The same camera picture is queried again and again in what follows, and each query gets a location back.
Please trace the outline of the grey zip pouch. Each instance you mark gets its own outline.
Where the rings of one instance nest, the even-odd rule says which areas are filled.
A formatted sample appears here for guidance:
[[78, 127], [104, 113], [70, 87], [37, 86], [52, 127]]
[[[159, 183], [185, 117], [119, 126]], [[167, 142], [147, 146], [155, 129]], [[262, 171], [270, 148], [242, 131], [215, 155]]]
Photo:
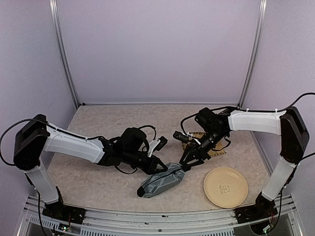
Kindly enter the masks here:
[[137, 189], [140, 198], [151, 198], [179, 184], [185, 176], [185, 171], [179, 163], [169, 162], [166, 164], [166, 172], [153, 174], [142, 182]]

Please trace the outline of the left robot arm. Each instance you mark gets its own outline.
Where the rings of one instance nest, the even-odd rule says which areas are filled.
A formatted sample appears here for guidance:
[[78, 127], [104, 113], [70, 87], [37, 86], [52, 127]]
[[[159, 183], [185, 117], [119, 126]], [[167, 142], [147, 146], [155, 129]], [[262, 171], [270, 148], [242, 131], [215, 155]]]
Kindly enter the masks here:
[[168, 167], [154, 155], [163, 148], [165, 137], [147, 140], [141, 128], [127, 128], [122, 135], [111, 139], [103, 136], [84, 137], [65, 131], [39, 114], [25, 120], [26, 125], [16, 134], [14, 165], [22, 170], [41, 195], [49, 210], [59, 219], [69, 214], [69, 208], [62, 203], [62, 197], [45, 168], [41, 164], [43, 152], [61, 153], [87, 160], [100, 166], [114, 166], [121, 163], [140, 169], [147, 175], [166, 172]]

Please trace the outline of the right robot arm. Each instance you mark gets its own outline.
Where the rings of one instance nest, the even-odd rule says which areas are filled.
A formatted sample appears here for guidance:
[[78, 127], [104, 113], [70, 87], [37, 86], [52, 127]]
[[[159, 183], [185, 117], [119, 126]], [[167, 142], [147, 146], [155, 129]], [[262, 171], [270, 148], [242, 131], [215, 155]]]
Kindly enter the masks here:
[[231, 132], [251, 132], [265, 155], [270, 150], [278, 155], [270, 179], [260, 193], [263, 199], [252, 206], [254, 217], [264, 217], [271, 210], [270, 201], [277, 197], [293, 176], [310, 141], [309, 131], [298, 109], [293, 106], [284, 110], [254, 111], [236, 107], [206, 107], [192, 118], [205, 132], [201, 138], [190, 139], [186, 132], [174, 134], [174, 138], [188, 143], [180, 159], [186, 171], [210, 159], [208, 151], [229, 137]]

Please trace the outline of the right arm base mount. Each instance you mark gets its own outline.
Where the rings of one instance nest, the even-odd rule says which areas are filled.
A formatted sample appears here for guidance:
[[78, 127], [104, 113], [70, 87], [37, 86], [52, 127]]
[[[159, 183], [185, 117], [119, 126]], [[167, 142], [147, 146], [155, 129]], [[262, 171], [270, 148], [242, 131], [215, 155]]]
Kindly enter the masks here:
[[278, 211], [274, 200], [268, 200], [260, 192], [255, 203], [234, 209], [238, 224], [247, 223], [277, 215]]

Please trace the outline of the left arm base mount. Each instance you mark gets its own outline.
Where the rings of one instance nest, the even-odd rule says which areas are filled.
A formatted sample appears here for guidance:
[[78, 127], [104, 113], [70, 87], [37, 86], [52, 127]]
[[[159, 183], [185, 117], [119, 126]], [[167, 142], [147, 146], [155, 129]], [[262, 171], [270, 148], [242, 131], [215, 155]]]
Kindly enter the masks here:
[[81, 207], [65, 205], [58, 187], [58, 201], [52, 204], [45, 204], [42, 214], [44, 216], [66, 221], [68, 223], [82, 224], [86, 210]]

